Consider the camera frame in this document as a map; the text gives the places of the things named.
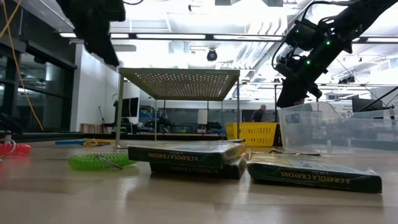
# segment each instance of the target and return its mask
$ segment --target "wooden table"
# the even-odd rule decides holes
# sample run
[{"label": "wooden table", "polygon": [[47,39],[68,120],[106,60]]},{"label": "wooden table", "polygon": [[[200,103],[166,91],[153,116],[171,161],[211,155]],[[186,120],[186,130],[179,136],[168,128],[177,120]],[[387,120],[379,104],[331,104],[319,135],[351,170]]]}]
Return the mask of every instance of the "wooden table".
[{"label": "wooden table", "polygon": [[241,180],[151,174],[146,162],[79,172],[67,164],[71,155],[120,150],[32,147],[0,169],[0,223],[398,223],[398,157],[334,158],[378,172],[378,195],[254,184],[247,172]]}]

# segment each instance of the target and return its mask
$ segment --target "crayola crayons box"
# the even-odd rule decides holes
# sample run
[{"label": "crayola crayons box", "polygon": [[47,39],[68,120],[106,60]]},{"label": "crayola crayons box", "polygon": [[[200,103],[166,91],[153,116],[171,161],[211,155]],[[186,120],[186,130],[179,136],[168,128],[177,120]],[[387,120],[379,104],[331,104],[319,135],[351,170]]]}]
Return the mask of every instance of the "crayola crayons box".
[{"label": "crayola crayons box", "polygon": [[163,164],[223,168],[246,150],[227,141],[153,143],[128,146],[129,159]]},{"label": "crayola crayons box", "polygon": [[242,177],[246,170],[246,161],[243,157],[239,157],[234,161],[226,164],[222,169],[198,167],[198,166],[185,166],[175,164],[163,164],[150,162],[150,170],[152,172],[170,173],[170,174],[187,174],[198,175],[205,177],[219,177],[227,179],[237,179]]},{"label": "crayola crayons box", "polygon": [[381,193],[381,177],[371,171],[300,154],[253,154],[248,161],[251,178],[356,192]]}]

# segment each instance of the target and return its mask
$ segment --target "yellow basket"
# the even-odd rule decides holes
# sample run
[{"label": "yellow basket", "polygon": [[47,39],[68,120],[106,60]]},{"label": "yellow basket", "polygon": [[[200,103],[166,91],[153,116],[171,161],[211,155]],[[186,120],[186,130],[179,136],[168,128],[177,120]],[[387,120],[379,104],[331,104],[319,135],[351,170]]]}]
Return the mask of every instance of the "yellow basket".
[{"label": "yellow basket", "polygon": [[[241,130],[239,138],[245,140],[246,146],[271,147],[273,145],[277,123],[243,122],[239,126]],[[238,138],[236,122],[226,124],[225,129],[227,139]]]}]

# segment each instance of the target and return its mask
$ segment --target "green coiled keychain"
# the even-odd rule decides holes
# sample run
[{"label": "green coiled keychain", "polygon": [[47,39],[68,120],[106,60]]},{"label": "green coiled keychain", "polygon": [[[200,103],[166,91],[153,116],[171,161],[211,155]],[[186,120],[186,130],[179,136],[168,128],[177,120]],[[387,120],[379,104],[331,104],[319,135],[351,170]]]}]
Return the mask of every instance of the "green coiled keychain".
[{"label": "green coiled keychain", "polygon": [[69,166],[75,170],[108,170],[122,169],[135,164],[130,161],[127,153],[82,154],[68,159]]}]

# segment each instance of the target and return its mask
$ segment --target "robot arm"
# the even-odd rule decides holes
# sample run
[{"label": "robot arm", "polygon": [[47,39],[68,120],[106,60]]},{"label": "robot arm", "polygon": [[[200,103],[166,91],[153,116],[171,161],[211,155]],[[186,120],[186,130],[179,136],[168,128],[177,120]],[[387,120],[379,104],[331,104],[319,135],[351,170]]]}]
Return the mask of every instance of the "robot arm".
[{"label": "robot arm", "polygon": [[[355,2],[316,1],[314,4],[347,6],[336,16],[326,17],[316,25],[305,19],[295,21],[294,28],[284,42],[293,50],[282,57],[274,67],[286,79],[277,106],[293,106],[310,92],[317,98],[322,96],[315,81],[342,52],[352,54],[352,40],[358,38],[374,21],[398,0],[358,0]],[[310,51],[308,57],[295,55],[295,49]]]}]

